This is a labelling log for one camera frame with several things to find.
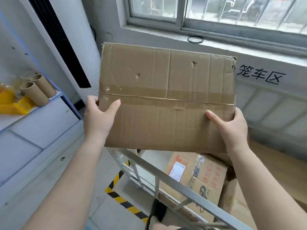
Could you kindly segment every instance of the window frame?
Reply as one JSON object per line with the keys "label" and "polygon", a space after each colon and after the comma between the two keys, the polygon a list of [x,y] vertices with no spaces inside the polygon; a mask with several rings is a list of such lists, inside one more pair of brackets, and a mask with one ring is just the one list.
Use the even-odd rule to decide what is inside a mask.
{"label": "window frame", "polygon": [[209,40],[282,54],[307,56],[307,35],[301,33],[186,18],[188,0],[178,0],[176,18],[136,14],[132,12],[132,7],[130,8],[132,6],[130,0],[124,1],[127,23],[131,25],[173,31],[183,35],[199,36]]}

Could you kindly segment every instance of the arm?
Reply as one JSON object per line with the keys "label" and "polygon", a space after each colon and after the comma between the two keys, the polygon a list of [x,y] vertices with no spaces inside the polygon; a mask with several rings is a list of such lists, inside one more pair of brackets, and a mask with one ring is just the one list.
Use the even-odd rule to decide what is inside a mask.
{"label": "arm", "polygon": [[207,117],[217,126],[232,160],[244,198],[259,230],[307,229],[307,214],[276,181],[247,142],[248,126],[240,109],[224,122],[211,111]]}
{"label": "arm", "polygon": [[85,140],[22,230],[84,229],[96,181],[96,166],[120,106],[117,100],[106,112],[101,112],[97,100],[95,96],[87,97]]}

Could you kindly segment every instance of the shoe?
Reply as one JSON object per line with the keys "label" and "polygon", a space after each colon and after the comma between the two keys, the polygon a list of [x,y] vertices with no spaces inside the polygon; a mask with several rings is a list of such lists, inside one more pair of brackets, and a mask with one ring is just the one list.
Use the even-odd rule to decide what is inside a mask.
{"label": "shoe", "polygon": [[166,210],[167,210],[167,206],[159,202],[159,200],[155,199],[151,207],[150,215],[148,217],[148,221],[146,223],[145,230],[149,230],[149,223],[150,223],[150,219],[152,216],[157,217],[159,222],[162,222],[163,217],[165,216]]}

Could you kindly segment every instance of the floor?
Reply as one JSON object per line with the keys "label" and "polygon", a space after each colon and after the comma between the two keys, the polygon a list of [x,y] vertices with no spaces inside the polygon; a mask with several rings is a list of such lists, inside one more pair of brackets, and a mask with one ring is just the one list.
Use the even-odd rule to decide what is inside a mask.
{"label": "floor", "polygon": [[[82,135],[54,161],[50,161],[50,165],[42,173],[33,178],[32,182],[13,197],[7,205],[0,208],[1,229],[19,230],[22,228],[60,177],[83,139],[84,136]],[[145,223],[142,220],[117,203],[104,191],[119,171],[120,168],[116,161],[104,148],[98,164],[97,182],[89,212],[91,230],[94,230],[93,228],[97,230],[143,230],[145,228]],[[121,177],[113,190],[146,215],[149,215],[154,198],[129,180],[126,175]],[[171,210],[167,211],[163,223],[181,227],[188,226]]]}

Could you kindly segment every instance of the windowsill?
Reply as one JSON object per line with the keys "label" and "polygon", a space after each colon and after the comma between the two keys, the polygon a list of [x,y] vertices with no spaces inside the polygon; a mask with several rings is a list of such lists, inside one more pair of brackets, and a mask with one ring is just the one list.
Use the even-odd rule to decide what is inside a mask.
{"label": "windowsill", "polygon": [[[176,32],[156,30],[156,29],[133,26],[133,25],[126,25],[126,26],[123,26],[122,28],[125,30],[137,31],[137,32],[144,33],[144,34],[151,34],[151,35],[155,35],[159,37],[165,37],[165,38],[173,39],[173,40],[176,40],[182,43],[189,43],[187,41],[188,39],[187,35],[178,34]],[[246,47],[237,46],[237,45],[230,45],[228,43],[216,42],[216,41],[207,40],[207,39],[204,39],[204,41],[200,43],[199,46],[211,47],[211,48],[215,48],[219,50],[226,50],[226,51],[230,51],[234,53],[240,53],[244,55],[266,58],[266,59],[271,59],[271,60],[275,60],[279,62],[307,67],[307,61],[305,58],[295,57],[293,55],[283,55],[279,53],[268,52],[268,51],[263,51],[263,50],[258,50],[258,49],[251,49],[251,48],[246,48]]]}

